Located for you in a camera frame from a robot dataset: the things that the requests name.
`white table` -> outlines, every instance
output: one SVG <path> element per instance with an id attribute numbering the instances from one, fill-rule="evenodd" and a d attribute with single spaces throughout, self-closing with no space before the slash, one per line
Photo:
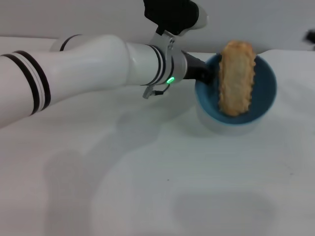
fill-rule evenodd
<path id="1" fill-rule="evenodd" d="M 80 95 L 0 130 L 0 234 L 314 236 L 315 53 L 261 56 L 278 96 L 242 136 L 200 123 L 193 81 Z"/>

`white robotic arm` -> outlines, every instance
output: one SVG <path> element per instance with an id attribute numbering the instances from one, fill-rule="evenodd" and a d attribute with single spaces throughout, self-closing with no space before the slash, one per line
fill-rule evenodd
<path id="1" fill-rule="evenodd" d="M 149 9 L 159 7 L 160 1 L 149 1 L 154 4 Z M 175 45 L 174 35 L 187 31 L 187 26 L 190 26 L 189 29 L 203 26 L 200 19 L 207 20 L 204 10 L 198 10 L 200 7 L 195 3 L 192 6 L 195 6 L 193 12 L 199 14 L 193 15 L 194 25 L 178 27 L 175 24 L 166 30 L 159 25 L 159 17 L 151 19 L 156 20 L 159 27 L 149 45 L 125 43 L 113 35 L 95 38 L 76 36 L 57 41 L 52 47 L 53 52 L 17 51 L 2 55 L 0 127 L 89 91 L 146 85 L 143 97 L 148 98 L 155 93 L 154 85 L 170 85 L 182 79 L 199 79 L 209 83 L 212 72 L 205 63 Z M 185 6 L 185 13 L 187 9 L 191 9 L 191 5 Z"/>

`white surface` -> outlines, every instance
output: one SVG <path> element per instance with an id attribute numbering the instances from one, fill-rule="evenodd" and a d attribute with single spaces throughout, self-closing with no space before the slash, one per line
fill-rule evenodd
<path id="1" fill-rule="evenodd" d="M 313 236 L 315 53 L 262 57 L 278 97 L 243 136 L 199 122 L 193 81 L 84 94 L 0 130 L 1 235 Z"/>
<path id="2" fill-rule="evenodd" d="M 219 52 L 231 39 L 257 50 L 312 47 L 302 41 L 315 28 L 314 0 L 195 0 L 209 14 L 206 28 L 188 32 L 181 46 L 193 52 Z M 114 34 L 148 43 L 156 25 L 144 17 L 142 0 L 2 0 L 0 35 L 58 38 Z"/>

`blue bowl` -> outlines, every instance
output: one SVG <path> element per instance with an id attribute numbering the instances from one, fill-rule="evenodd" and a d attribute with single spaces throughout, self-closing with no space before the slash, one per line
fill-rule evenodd
<path id="1" fill-rule="evenodd" d="M 277 94 L 275 73 L 269 64 L 257 56 L 254 71 L 254 86 L 252 88 L 252 104 L 248 112 L 237 117 L 227 116 L 219 110 L 219 62 L 221 55 L 215 55 L 207 61 L 207 65 L 216 70 L 216 77 L 211 85 L 196 81 L 195 93 L 199 105 L 214 120 L 226 125 L 249 124 L 261 118 L 272 107 Z"/>

